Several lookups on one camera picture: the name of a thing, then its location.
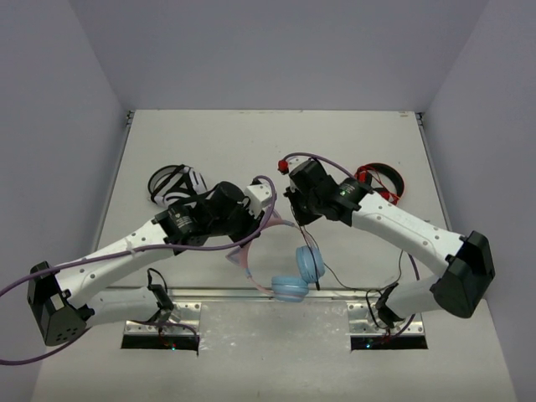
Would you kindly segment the pink blue cat-ear headphones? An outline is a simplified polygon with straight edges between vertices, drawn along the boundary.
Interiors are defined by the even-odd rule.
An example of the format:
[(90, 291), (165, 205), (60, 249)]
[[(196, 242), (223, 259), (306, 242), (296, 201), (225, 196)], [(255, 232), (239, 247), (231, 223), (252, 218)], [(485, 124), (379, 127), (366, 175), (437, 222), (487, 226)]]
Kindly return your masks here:
[(326, 273), (322, 254), (311, 235), (297, 224), (283, 219), (277, 212), (270, 217), (267, 229), (293, 229), (302, 235), (303, 244), (296, 245), (287, 238), (276, 240), (275, 249), (250, 256), (253, 243), (231, 250), (226, 259), (242, 269), (246, 279), (261, 293), (279, 302), (302, 302), (310, 286), (319, 287)]

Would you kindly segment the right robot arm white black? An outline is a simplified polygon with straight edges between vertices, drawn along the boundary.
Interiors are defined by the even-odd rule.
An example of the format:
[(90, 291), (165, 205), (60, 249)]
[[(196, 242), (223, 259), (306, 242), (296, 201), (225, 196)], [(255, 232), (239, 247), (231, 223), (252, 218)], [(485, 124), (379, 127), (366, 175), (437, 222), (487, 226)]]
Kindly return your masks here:
[(427, 223), (392, 204), (367, 183), (349, 177), (337, 183), (323, 165), (278, 162), (288, 176), (285, 195), (301, 225), (324, 217), (376, 235), (424, 264), (431, 276), (389, 286), (375, 304), (388, 327), (422, 312), (444, 310), (459, 318), (473, 315), (495, 277), (488, 238), (464, 236)]

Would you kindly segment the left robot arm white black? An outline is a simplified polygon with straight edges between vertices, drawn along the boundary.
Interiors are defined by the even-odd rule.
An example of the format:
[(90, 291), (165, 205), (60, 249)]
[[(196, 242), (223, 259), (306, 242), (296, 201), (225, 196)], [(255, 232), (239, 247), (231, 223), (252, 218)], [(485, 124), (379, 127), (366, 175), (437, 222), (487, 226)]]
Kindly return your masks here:
[(230, 246), (254, 239), (273, 210), (275, 188), (255, 179), (244, 189), (218, 183), (207, 193), (179, 198), (142, 227), (78, 260), (30, 270), (27, 300), (45, 345), (74, 341), (86, 329), (116, 321), (163, 322), (174, 305), (162, 285), (130, 291), (108, 286), (186, 250), (207, 251), (208, 239)]

